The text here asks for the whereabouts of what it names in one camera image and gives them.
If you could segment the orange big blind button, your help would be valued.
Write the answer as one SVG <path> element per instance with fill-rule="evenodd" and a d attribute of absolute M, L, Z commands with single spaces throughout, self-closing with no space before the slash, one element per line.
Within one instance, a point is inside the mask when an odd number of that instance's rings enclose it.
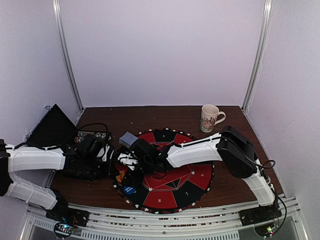
<path fill-rule="evenodd" d="M 118 175 L 115 176 L 116 181 L 121 184 L 125 178 L 126 172 L 124 170 L 119 171 Z"/>

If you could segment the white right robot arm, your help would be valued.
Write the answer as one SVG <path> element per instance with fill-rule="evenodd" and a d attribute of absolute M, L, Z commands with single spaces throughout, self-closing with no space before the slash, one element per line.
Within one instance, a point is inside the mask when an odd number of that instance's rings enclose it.
<path fill-rule="evenodd" d="M 276 162 L 269 160 L 261 163 L 254 145 L 230 125 L 205 138 L 183 143 L 172 141 L 161 149 L 129 132 L 120 137 L 119 142 L 125 150 L 118 154 L 116 160 L 127 166 L 134 177 L 220 161 L 233 177 L 243 180 L 254 194 L 259 205 L 256 210 L 259 220 L 268 220 L 279 209 L 279 197 L 271 178 L 265 173 Z"/>

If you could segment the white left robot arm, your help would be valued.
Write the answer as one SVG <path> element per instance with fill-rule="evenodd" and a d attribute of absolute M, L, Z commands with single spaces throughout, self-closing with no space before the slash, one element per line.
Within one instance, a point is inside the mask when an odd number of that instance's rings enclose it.
<path fill-rule="evenodd" d="M 109 173 L 114 152 L 114 147 L 107 140 L 92 134 L 73 146 L 41 147 L 29 142 L 14 146 L 1 140 L 0 195 L 39 205 L 53 218 L 67 222 L 73 214 L 58 191 L 31 183 L 15 172 L 55 170 L 76 179 L 103 179 Z"/>

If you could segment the blue small blind button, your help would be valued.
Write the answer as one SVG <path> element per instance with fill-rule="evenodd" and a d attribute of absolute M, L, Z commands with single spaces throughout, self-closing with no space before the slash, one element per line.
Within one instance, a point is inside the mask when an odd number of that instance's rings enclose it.
<path fill-rule="evenodd" d="M 127 195 L 132 195 L 132 194 L 136 193 L 136 188 L 132 187 L 132 186 L 124 186 L 123 192 Z"/>

